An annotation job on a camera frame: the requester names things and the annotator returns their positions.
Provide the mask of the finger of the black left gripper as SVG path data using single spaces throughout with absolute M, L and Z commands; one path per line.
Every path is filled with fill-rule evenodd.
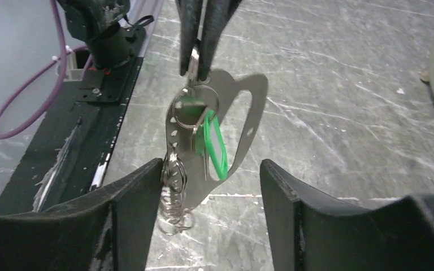
M 199 43 L 198 79 L 200 81 L 207 79 L 220 36 L 240 3 L 241 0 L 207 1 Z
M 198 43 L 202 1 L 177 0 L 176 7 L 180 18 L 180 76 L 184 76 L 189 67 L 192 50 Z

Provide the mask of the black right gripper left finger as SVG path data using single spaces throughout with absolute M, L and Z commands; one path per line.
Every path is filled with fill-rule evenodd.
M 0 270 L 144 270 L 163 162 L 43 212 L 0 215 Z

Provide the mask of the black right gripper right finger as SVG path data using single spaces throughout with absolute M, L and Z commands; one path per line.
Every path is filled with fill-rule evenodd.
M 434 270 L 434 195 L 367 209 L 270 159 L 260 184 L 275 270 Z

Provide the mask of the green key tag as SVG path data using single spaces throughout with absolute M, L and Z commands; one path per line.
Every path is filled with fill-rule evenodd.
M 197 155 L 207 154 L 218 176 L 219 181 L 228 177 L 227 150 L 220 131 L 218 112 L 220 103 L 217 99 L 214 106 L 208 106 L 203 100 L 189 95 L 178 98 L 175 108 L 185 116 L 198 116 L 194 124 L 177 121 L 183 128 L 191 129 L 196 134 L 193 148 Z

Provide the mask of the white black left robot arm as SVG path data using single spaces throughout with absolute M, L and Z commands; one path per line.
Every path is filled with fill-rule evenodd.
M 88 42 L 104 34 L 126 17 L 130 1 L 58 1 L 64 9 L 67 28 L 77 40 Z M 220 36 L 241 1 L 176 1 L 180 19 L 180 75 L 189 68 L 191 52 L 198 47 L 197 77 L 207 79 Z

